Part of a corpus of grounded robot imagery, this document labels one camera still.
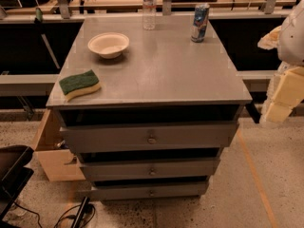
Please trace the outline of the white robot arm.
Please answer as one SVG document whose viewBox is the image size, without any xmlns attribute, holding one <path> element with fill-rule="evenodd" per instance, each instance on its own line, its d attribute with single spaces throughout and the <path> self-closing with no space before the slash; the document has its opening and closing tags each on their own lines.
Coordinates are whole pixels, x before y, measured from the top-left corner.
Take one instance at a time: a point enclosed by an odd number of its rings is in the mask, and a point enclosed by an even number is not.
<svg viewBox="0 0 304 228">
<path fill-rule="evenodd" d="M 259 48 L 277 49 L 281 64 L 271 79 L 262 107 L 264 123 L 283 123 L 304 100 L 304 0 L 281 26 L 257 43 Z"/>
</svg>

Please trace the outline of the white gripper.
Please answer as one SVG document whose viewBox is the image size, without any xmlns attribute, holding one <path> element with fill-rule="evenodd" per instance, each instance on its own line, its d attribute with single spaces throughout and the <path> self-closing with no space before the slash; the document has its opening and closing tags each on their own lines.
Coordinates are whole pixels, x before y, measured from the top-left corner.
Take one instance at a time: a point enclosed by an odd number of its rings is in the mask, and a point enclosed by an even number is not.
<svg viewBox="0 0 304 228">
<path fill-rule="evenodd" d="M 281 26 L 272 29 L 257 43 L 259 48 L 277 48 Z M 283 123 L 304 100 L 304 67 L 282 62 L 267 89 L 267 99 L 262 107 L 262 121 Z"/>
</svg>

